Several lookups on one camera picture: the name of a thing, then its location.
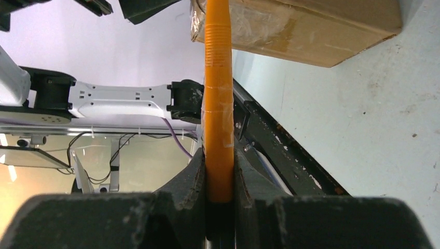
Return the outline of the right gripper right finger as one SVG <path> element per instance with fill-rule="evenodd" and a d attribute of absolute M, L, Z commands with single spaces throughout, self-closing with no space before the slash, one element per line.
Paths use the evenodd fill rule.
<path fill-rule="evenodd" d="M 393 198 L 290 196 L 235 153 L 237 248 L 432 248 Z"/>

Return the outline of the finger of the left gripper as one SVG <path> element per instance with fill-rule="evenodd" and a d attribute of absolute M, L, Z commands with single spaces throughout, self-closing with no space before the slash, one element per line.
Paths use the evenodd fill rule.
<path fill-rule="evenodd" d="M 126 20 L 137 25 L 163 11 L 180 0 L 119 0 Z"/>
<path fill-rule="evenodd" d="M 106 0 L 75 0 L 75 2 L 85 7 L 98 17 L 113 13 L 112 5 Z"/>

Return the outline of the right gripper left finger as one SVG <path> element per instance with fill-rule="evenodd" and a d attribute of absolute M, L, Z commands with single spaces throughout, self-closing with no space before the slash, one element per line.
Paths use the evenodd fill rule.
<path fill-rule="evenodd" d="M 203 248 L 204 187 L 198 149 L 154 192 L 34 196 L 19 208 L 1 248 Z"/>

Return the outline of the brown cardboard express box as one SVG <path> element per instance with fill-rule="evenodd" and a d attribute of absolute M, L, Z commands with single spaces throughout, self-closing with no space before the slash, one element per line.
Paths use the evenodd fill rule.
<path fill-rule="evenodd" d="M 333 67 L 403 27 L 398 1 L 230 1 L 235 50 Z"/>

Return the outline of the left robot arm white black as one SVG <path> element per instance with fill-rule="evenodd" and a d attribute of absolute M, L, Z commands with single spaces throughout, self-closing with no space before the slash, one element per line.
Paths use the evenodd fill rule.
<path fill-rule="evenodd" d="M 1 120 L 70 123 L 74 118 L 144 115 L 201 123 L 204 87 L 190 80 L 154 87 L 98 86 L 73 76 L 18 66 L 1 51 Z"/>

